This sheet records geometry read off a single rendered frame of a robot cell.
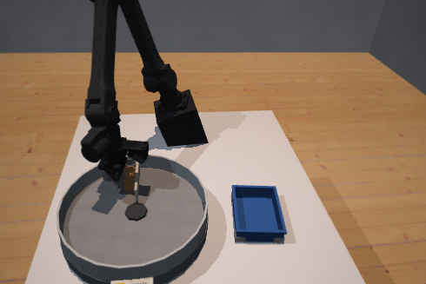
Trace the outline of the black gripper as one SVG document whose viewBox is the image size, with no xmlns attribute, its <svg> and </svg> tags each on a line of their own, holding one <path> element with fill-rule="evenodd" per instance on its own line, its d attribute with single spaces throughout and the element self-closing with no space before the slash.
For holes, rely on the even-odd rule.
<svg viewBox="0 0 426 284">
<path fill-rule="evenodd" d="M 122 143 L 120 143 L 119 145 L 115 146 L 115 147 L 111 147 L 111 149 L 116 149 L 118 148 Z M 127 162 L 127 157 L 125 156 L 123 164 L 114 164 L 114 163 L 110 163 L 110 156 L 109 156 L 109 151 L 102 157 L 102 159 L 100 160 L 100 162 L 98 163 L 98 169 L 99 170 L 103 170 L 105 173 L 107 173 L 114 182 L 119 182 L 120 177 L 122 175 L 123 169 L 126 165 Z M 116 175 L 116 173 L 118 173 L 118 175 Z M 120 174 L 119 174 L 120 173 Z M 117 176 L 117 178 L 115 177 Z"/>
</svg>

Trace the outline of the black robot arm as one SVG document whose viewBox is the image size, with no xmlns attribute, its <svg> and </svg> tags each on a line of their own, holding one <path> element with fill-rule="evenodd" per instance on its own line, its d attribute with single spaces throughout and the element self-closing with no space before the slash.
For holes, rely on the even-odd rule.
<svg viewBox="0 0 426 284">
<path fill-rule="evenodd" d="M 189 96 L 177 90 L 176 72 L 159 56 L 138 0 L 90 1 L 94 3 L 94 29 L 90 86 L 84 114 L 91 129 L 81 140 L 81 152 L 87 161 L 94 163 L 109 151 L 110 163 L 123 164 L 127 155 L 142 164 L 149 156 L 149 142 L 121 137 L 118 125 L 121 119 L 114 83 L 118 5 L 143 60 L 143 85 L 147 91 L 159 91 L 162 95 L 158 114 L 187 109 Z M 101 103 L 98 103 L 100 99 Z M 111 149 L 120 143 L 118 148 Z"/>
</svg>

